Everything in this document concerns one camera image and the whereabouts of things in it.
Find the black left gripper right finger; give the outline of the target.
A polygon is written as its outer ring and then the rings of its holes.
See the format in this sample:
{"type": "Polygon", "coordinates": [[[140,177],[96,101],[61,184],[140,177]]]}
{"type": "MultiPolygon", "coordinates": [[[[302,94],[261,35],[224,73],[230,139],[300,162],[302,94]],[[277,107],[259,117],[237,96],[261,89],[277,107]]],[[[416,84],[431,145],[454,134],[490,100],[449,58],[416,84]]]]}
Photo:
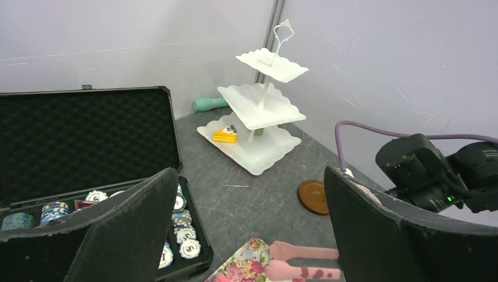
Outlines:
{"type": "Polygon", "coordinates": [[[442,216],[324,171],[347,281],[496,281],[497,228],[442,216]]]}

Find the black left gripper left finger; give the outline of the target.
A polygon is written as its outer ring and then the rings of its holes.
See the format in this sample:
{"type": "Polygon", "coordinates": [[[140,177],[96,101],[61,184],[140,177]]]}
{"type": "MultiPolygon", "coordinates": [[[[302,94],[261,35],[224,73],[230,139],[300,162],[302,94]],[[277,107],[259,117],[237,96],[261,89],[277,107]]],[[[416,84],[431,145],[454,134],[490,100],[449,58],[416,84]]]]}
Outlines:
{"type": "Polygon", "coordinates": [[[177,171],[32,229],[1,232],[2,281],[155,281],[177,171]]]}

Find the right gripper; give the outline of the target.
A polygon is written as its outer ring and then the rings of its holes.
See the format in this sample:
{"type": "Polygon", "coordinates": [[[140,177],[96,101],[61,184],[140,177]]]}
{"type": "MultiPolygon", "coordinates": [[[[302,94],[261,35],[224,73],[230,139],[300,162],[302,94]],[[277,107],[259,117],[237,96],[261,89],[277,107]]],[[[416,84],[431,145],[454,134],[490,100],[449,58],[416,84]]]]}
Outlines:
{"type": "Polygon", "coordinates": [[[391,140],[381,147],[375,161],[395,185],[386,194],[421,209],[438,213],[473,196],[425,135],[391,140]]]}

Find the pink-handled metal tongs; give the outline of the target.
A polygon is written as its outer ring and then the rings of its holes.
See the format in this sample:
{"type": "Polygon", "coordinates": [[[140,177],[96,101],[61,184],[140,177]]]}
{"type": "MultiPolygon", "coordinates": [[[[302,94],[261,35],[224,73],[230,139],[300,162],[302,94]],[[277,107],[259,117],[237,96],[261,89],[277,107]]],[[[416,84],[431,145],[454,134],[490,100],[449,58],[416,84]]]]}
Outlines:
{"type": "Polygon", "coordinates": [[[340,280],[342,271],[339,267],[313,265],[318,261],[335,261],[339,251],[326,247],[298,246],[283,241],[270,244],[269,263],[264,267],[264,274],[271,281],[292,280],[340,280]]]}

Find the yellow kiwi cake slice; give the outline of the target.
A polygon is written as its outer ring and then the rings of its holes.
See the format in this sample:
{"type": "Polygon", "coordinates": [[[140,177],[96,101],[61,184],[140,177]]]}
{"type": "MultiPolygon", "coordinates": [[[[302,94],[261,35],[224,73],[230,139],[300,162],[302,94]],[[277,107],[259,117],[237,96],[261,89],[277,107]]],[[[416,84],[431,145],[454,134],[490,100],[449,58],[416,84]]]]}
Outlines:
{"type": "Polygon", "coordinates": [[[235,143],[238,132],[234,125],[226,126],[213,133],[212,140],[215,142],[235,143]]]}

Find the green swirl roll cake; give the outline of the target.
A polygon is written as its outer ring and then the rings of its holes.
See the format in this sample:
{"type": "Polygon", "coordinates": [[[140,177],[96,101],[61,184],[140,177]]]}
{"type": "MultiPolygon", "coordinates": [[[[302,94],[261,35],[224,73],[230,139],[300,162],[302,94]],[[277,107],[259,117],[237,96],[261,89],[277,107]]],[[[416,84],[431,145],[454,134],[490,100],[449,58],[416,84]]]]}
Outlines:
{"type": "Polygon", "coordinates": [[[259,128],[254,131],[254,136],[262,136],[264,133],[264,128],[259,128]]]}

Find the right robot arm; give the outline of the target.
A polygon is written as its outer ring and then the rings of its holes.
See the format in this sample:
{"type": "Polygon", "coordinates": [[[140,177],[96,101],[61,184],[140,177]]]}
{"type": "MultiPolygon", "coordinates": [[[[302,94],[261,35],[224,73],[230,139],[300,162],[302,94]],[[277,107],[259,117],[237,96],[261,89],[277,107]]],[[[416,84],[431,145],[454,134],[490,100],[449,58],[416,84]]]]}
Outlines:
{"type": "Polygon", "coordinates": [[[394,188],[386,194],[441,212],[455,205],[473,213],[497,210],[497,139],[479,135],[395,135],[375,156],[394,188]],[[469,139],[445,156],[433,140],[469,139]]]}

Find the red triangle dealer button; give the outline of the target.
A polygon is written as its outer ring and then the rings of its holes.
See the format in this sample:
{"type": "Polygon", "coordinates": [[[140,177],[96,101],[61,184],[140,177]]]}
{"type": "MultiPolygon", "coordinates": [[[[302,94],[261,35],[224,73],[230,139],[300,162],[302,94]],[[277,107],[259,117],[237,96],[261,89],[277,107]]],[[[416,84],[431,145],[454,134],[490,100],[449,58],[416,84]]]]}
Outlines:
{"type": "Polygon", "coordinates": [[[75,211],[85,209],[91,205],[96,204],[97,202],[86,201],[86,200],[75,200],[75,211]]]}

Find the medium brown wooden coaster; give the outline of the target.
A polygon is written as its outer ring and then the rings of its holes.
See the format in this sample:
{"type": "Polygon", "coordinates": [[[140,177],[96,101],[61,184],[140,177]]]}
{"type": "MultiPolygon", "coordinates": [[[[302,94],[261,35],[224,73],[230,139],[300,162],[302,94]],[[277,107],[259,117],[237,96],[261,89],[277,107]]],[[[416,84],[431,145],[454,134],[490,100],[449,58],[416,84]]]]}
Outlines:
{"type": "Polygon", "coordinates": [[[309,212],[328,216],[329,210],[325,195],[324,183],[319,180],[306,180],[297,189],[297,197],[301,206],[309,212]]]}

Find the black poker chip case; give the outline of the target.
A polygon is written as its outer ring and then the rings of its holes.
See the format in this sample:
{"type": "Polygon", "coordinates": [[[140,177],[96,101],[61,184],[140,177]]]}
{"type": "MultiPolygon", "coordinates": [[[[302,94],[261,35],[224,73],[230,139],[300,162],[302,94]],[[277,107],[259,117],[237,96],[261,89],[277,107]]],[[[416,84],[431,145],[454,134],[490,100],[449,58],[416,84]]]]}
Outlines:
{"type": "Polygon", "coordinates": [[[214,252],[182,167],[165,86],[1,95],[1,232],[41,226],[80,211],[75,200],[99,203],[172,168],[177,191],[155,281],[191,278],[214,252]]]}

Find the floral serving tray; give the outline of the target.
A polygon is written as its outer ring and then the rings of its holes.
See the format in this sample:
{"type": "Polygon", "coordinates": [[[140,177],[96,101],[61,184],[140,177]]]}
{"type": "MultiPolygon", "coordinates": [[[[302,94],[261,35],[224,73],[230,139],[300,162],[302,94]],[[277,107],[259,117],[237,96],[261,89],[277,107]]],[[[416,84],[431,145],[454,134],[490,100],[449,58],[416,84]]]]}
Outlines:
{"type": "Polygon", "coordinates": [[[206,281],[215,281],[221,276],[228,281],[271,281],[264,273],[273,256],[270,244],[260,238],[251,238],[230,256],[206,281]]]}

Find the green cylindrical object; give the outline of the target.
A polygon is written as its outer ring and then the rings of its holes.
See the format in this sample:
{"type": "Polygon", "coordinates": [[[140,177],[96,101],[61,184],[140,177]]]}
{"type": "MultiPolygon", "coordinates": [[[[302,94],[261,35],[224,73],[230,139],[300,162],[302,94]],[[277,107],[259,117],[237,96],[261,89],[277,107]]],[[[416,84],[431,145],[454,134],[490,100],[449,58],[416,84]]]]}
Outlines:
{"type": "Polygon", "coordinates": [[[195,112],[206,112],[213,109],[227,108],[228,102],[224,98],[198,98],[192,103],[195,112]]]}

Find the white three-tier cake stand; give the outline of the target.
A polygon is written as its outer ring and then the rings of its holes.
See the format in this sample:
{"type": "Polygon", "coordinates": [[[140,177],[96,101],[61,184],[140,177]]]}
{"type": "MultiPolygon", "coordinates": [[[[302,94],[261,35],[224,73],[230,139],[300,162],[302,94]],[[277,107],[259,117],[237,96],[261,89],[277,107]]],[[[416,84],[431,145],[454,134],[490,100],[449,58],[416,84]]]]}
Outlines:
{"type": "Polygon", "coordinates": [[[236,56],[240,62],[265,75],[267,80],[219,86],[217,90],[232,112],[197,128],[202,137],[255,176],[261,175],[301,143],[300,138],[291,136],[281,125],[306,119],[274,85],[276,82],[288,83],[308,71],[279,54],[282,44],[295,32],[289,20],[273,27],[272,32],[277,40],[275,51],[261,48],[236,56]],[[214,132],[230,125],[238,132],[235,143],[212,140],[214,132]],[[254,136],[259,128],[264,128],[263,135],[254,136]]]}

